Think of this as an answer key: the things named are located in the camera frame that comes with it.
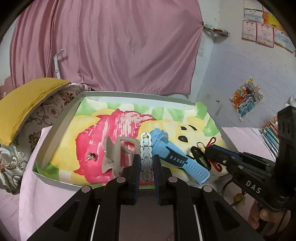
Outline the person right hand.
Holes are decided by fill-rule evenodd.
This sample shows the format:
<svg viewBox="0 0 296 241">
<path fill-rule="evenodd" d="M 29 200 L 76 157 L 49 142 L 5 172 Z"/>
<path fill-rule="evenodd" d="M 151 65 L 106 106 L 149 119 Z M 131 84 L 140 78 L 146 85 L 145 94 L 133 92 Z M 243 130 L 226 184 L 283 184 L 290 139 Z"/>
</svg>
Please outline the person right hand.
<svg viewBox="0 0 296 241">
<path fill-rule="evenodd" d="M 271 228 L 267 231 L 267 236 L 281 232 L 286 228 L 290 221 L 290 210 L 271 212 L 270 210 L 260 207 L 258 201 L 254 201 L 248 216 L 248 223 L 256 230 L 259 222 L 266 221 L 272 223 Z"/>
</svg>

